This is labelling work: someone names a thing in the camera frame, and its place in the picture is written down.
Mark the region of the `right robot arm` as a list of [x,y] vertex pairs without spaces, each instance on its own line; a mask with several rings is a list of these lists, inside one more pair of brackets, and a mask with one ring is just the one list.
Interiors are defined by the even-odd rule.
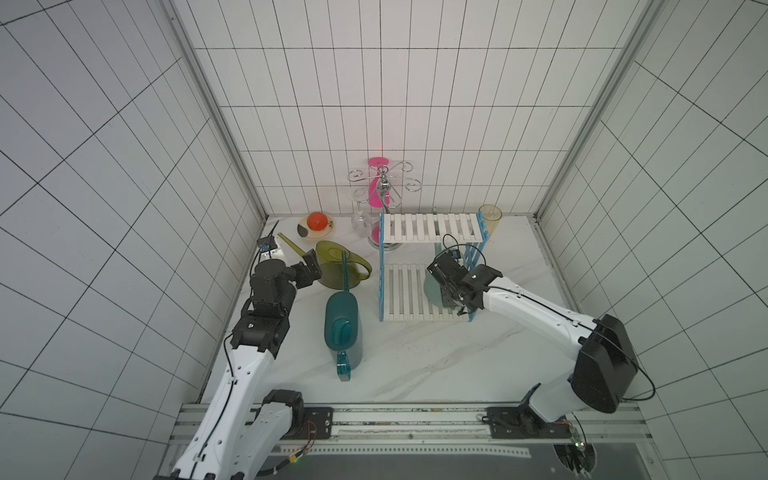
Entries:
[[594,318],[552,303],[479,264],[469,270],[452,255],[440,253],[427,266],[444,296],[462,313],[486,310],[520,323],[557,347],[567,369],[537,383],[510,414],[487,413],[483,422],[522,438],[537,438],[566,416],[590,408],[613,414],[640,371],[624,324],[605,314]]

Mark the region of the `olive green watering can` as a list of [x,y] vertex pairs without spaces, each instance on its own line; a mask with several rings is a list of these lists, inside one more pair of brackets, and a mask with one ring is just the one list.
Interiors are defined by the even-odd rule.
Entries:
[[[301,257],[307,253],[283,233],[279,233],[278,236]],[[314,250],[322,269],[322,278],[318,282],[323,286],[333,290],[351,290],[370,278],[371,264],[343,245],[321,240]]]

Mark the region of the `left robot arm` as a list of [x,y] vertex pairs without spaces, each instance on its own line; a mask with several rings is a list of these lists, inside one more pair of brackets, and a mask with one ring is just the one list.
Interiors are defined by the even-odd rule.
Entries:
[[254,479],[277,443],[305,424],[302,394],[273,390],[255,420],[246,423],[256,390],[276,360],[290,329],[296,293],[321,279],[315,251],[288,266],[258,260],[241,317],[223,341],[224,373],[192,440],[166,479]]

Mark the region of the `dark teal watering can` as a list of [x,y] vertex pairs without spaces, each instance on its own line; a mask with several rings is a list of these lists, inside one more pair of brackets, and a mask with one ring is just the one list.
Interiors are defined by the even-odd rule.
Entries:
[[324,340],[336,365],[339,380],[351,380],[352,371],[362,360],[359,305],[350,291],[349,254],[341,253],[341,286],[327,301]]

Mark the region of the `mint green watering can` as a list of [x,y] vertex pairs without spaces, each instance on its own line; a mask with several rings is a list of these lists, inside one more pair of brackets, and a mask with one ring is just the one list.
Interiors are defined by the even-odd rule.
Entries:
[[436,307],[455,312],[458,310],[458,304],[448,295],[441,284],[426,270],[423,282],[424,293],[429,303]]

